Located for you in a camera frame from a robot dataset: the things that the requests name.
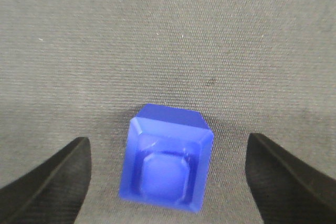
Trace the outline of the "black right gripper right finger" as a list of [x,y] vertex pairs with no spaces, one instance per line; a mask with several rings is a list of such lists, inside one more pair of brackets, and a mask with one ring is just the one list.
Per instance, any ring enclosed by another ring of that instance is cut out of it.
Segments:
[[249,135],[245,174],[264,223],[335,223],[335,179],[261,133]]

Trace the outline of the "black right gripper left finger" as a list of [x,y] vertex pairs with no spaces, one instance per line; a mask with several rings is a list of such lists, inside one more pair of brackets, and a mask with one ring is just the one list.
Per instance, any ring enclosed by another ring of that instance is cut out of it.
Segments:
[[78,137],[1,188],[1,223],[74,223],[91,181],[91,147]]

